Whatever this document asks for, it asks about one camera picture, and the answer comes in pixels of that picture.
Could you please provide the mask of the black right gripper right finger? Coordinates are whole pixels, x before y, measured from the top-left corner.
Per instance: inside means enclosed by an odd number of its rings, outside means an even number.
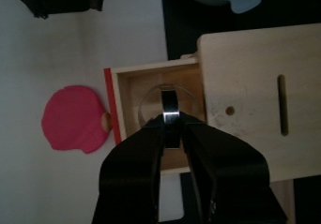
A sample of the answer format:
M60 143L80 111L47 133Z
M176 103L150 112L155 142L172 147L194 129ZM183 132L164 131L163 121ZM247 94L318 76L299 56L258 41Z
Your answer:
M231 134L180 115L202 224L286 224L263 155Z

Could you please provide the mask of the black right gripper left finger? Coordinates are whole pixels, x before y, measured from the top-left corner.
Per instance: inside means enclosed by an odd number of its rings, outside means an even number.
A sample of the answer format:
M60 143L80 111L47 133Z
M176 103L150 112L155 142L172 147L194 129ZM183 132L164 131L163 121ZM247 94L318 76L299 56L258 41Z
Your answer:
M158 115L109 151L91 224L158 223L162 130Z

